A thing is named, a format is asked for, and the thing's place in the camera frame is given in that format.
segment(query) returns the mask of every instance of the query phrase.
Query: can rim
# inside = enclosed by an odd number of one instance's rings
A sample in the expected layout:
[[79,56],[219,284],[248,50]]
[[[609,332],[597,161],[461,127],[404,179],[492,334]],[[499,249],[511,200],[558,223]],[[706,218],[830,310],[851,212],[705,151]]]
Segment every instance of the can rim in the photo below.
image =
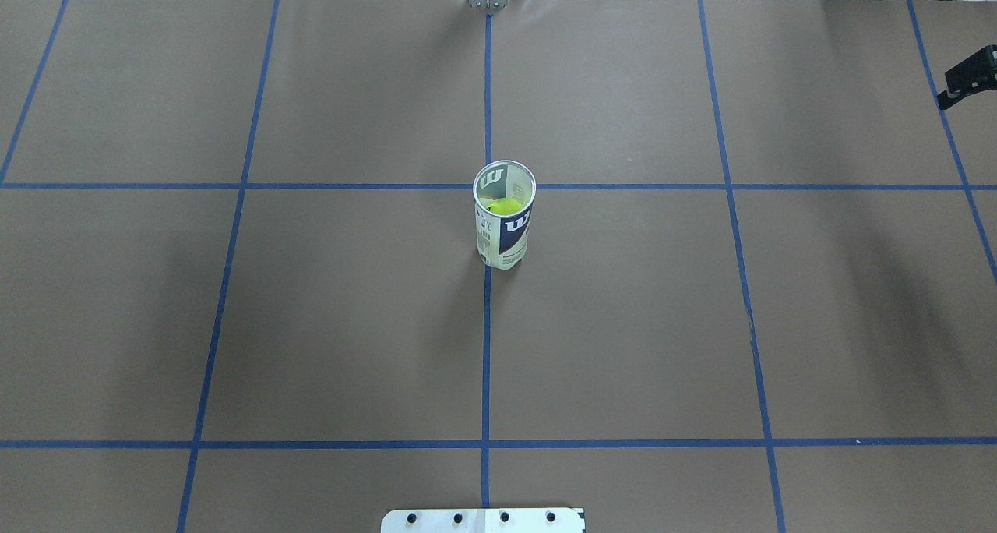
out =
[[[494,211],[488,211],[488,208],[484,207],[483,203],[481,203],[481,200],[478,199],[477,197],[477,181],[480,181],[481,175],[483,175],[485,171],[487,171],[489,168],[494,167],[496,164],[514,164],[514,166],[522,168],[524,171],[527,172],[528,175],[530,175],[530,186],[531,186],[531,191],[533,191],[530,192],[530,200],[528,200],[528,202],[523,205],[522,210],[517,211],[515,214],[505,214],[505,216],[502,216],[502,214],[496,214],[494,213]],[[481,168],[480,171],[477,172],[477,175],[474,176],[474,181],[471,182],[470,184],[470,194],[474,196],[474,203],[476,203],[477,206],[480,207],[482,210],[487,211],[488,216],[503,217],[503,218],[516,217],[519,216],[519,214],[522,214],[525,210],[530,209],[530,206],[534,205],[534,199],[537,198],[537,177],[534,177],[534,172],[531,171],[529,167],[527,167],[525,164],[521,164],[519,161],[513,161],[512,159],[499,159],[498,161],[492,161],[491,163],[486,164],[484,167]]]

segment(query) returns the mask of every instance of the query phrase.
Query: yellow tennis ball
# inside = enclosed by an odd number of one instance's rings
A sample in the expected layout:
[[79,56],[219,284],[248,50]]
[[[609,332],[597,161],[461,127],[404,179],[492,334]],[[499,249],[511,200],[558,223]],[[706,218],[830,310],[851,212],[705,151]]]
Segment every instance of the yellow tennis ball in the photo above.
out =
[[513,198],[499,198],[487,206],[488,211],[493,214],[498,214],[498,216],[510,216],[510,214],[515,214],[517,211],[523,209],[518,199]]

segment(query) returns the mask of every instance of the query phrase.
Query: grid square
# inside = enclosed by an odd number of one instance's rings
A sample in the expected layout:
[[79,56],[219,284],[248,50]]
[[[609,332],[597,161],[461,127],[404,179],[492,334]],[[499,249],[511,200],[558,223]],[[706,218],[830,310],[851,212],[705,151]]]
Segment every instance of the grid square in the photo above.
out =
[[788,531],[997,531],[997,447],[777,451]]
[[0,48],[4,49],[0,67],[0,166],[21,107],[35,79],[38,63],[49,41],[49,33],[59,14],[59,0],[4,0],[0,6]]
[[272,5],[72,0],[8,181],[237,182]]
[[761,437],[723,192],[546,192],[492,271],[491,437]]
[[0,449],[0,530],[177,530],[187,450]]
[[[913,0],[918,12],[921,38],[932,65],[935,88],[945,90],[945,72],[984,46],[997,43],[997,5],[969,3],[945,5],[944,1]],[[997,95],[982,93],[961,100],[948,111],[948,124],[955,136],[969,182],[997,184],[997,161],[994,161],[993,117],[997,114]]]
[[738,192],[776,437],[997,434],[997,287],[962,192]]
[[775,531],[765,449],[494,449],[492,507],[584,508],[589,531]]
[[477,508],[477,449],[203,450],[186,531],[378,531],[389,510]]
[[734,182],[958,184],[904,2],[705,5]]
[[281,0],[253,181],[469,182],[484,15],[467,0],[329,3]]
[[189,439],[234,203],[0,192],[0,437]]
[[250,191],[204,437],[481,437],[470,193]]
[[495,159],[542,182],[722,182],[699,32],[694,1],[509,0]]

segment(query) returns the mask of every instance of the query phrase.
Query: can label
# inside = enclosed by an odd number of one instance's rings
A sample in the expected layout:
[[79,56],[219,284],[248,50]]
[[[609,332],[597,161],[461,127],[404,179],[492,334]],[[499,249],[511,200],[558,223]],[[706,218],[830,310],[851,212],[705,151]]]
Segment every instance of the can label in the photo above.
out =
[[[533,173],[515,161],[495,161],[481,170],[474,181],[477,251],[490,267],[508,270],[527,253],[530,215],[537,191]],[[496,199],[515,199],[523,209],[512,214],[495,214],[488,204]]]

